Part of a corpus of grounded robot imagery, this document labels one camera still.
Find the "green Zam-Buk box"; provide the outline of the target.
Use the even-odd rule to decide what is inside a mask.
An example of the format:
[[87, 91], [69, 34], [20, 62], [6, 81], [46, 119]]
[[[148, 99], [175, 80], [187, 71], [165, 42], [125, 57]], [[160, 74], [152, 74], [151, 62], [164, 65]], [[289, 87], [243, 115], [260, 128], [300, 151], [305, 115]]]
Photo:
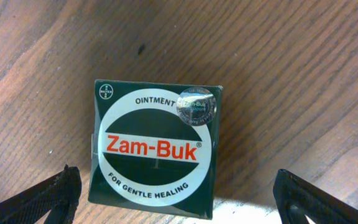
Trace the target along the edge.
[[210, 220], [221, 86], [96, 80], [88, 200]]

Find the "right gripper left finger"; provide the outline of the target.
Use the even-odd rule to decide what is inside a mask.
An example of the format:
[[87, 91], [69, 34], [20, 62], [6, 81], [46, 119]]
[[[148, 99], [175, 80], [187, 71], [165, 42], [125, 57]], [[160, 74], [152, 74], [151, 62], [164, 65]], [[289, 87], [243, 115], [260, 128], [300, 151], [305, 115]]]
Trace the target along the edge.
[[0, 203], [0, 223], [73, 223], [82, 183], [77, 167], [64, 169]]

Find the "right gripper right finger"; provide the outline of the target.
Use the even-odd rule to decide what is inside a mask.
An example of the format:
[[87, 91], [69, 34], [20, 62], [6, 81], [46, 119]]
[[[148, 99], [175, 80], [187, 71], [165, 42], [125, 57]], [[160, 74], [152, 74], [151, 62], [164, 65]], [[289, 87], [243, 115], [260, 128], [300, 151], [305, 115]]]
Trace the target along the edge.
[[358, 209], [286, 169], [279, 169], [273, 196], [282, 223], [358, 223]]

